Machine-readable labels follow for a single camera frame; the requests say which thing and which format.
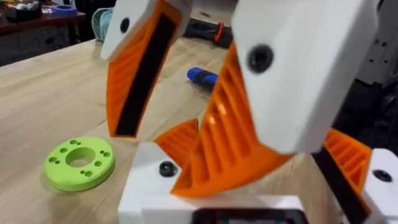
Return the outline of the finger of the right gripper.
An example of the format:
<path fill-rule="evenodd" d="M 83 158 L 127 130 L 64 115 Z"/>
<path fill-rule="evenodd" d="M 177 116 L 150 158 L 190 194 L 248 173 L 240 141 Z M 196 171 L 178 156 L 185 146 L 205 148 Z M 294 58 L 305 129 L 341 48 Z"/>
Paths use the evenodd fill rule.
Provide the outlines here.
<path fill-rule="evenodd" d="M 192 5 L 183 0 L 116 1 L 101 50 L 108 61 L 110 136 L 136 137 L 165 58 L 185 32 Z"/>
<path fill-rule="evenodd" d="M 238 1 L 233 44 L 172 193 L 233 189 L 318 151 L 377 19 L 374 1 Z"/>

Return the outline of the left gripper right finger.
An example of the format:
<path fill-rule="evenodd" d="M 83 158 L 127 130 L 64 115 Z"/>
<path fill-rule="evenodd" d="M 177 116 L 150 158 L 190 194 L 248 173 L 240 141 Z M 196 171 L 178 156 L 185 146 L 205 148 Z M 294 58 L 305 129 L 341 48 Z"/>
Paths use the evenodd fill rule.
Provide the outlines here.
<path fill-rule="evenodd" d="M 397 156 L 329 129 L 312 155 L 333 192 L 343 223 L 397 223 Z"/>

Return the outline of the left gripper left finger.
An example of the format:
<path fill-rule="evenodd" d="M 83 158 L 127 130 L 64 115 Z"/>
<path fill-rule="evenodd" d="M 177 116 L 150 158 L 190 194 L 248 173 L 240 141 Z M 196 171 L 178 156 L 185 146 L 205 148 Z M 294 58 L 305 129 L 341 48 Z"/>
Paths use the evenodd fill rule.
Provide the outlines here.
<path fill-rule="evenodd" d="M 119 223 L 191 223 L 195 207 L 170 194 L 182 172 L 198 120 L 189 119 L 138 145 L 118 206 Z"/>

